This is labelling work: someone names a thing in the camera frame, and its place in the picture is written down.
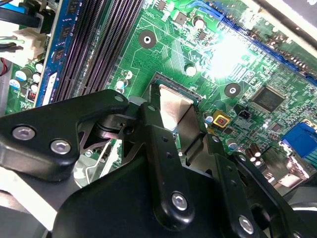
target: memory chip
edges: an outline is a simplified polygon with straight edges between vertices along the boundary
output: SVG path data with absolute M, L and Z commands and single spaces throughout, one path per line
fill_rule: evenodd
M 158 3 L 158 9 L 161 10 L 161 11 L 163 11 L 165 5 L 166 5 L 166 3 L 165 3 L 163 0 L 159 1 L 159 3 Z
M 186 20 L 187 20 L 187 16 L 185 14 L 179 12 L 176 19 L 175 19 L 175 22 L 180 24 L 180 25 L 184 25 Z
M 79 0 L 70 0 L 67 6 L 67 14 L 74 14 L 76 12 L 77 5 Z
M 64 55 L 64 48 L 59 48 L 55 51 L 54 57 L 53 57 L 53 62 L 56 62 L 60 60 Z
M 62 40 L 66 38 L 69 35 L 70 30 L 71 30 L 70 26 L 63 26 L 60 31 L 59 39 Z
M 284 98 L 273 89 L 263 87 L 252 99 L 253 103 L 266 112 L 272 113 L 284 101 Z

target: white capacitor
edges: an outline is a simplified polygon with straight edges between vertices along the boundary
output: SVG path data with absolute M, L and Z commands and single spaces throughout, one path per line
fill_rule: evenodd
M 194 24 L 195 28 L 197 29 L 203 29 L 203 27 L 205 26 L 205 22 L 201 18 L 198 18 Z
M 33 84 L 30 85 L 30 88 L 31 88 L 33 93 L 37 93 L 38 89 L 39 89 L 39 86 L 36 83 L 33 83 Z
M 197 70 L 196 70 L 195 66 L 193 66 L 191 64 L 186 66 L 186 75 L 187 76 L 193 77 L 196 73 L 197 73 Z
M 41 74 L 38 73 L 38 72 L 35 72 L 35 73 L 32 75 L 32 78 L 33 78 L 33 82 L 39 83 L 39 82 L 40 82 L 40 79 L 41 79 Z

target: solid capacitor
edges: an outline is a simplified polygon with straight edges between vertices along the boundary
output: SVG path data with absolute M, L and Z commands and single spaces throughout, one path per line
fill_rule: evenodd
M 256 143 L 252 143 L 250 145 L 250 149 L 252 151 L 252 154 L 254 154 L 255 157 L 261 156 L 261 150 L 259 149 L 258 145 Z

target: white connector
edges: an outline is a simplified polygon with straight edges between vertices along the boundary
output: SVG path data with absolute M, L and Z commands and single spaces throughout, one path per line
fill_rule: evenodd
M 25 28 L 13 31 L 12 35 L 15 36 L 17 40 L 23 41 L 16 43 L 17 46 L 21 46 L 23 49 L 13 53 L 0 53 L 0 57 L 23 67 L 44 52 L 45 34 L 36 33 L 32 28 Z

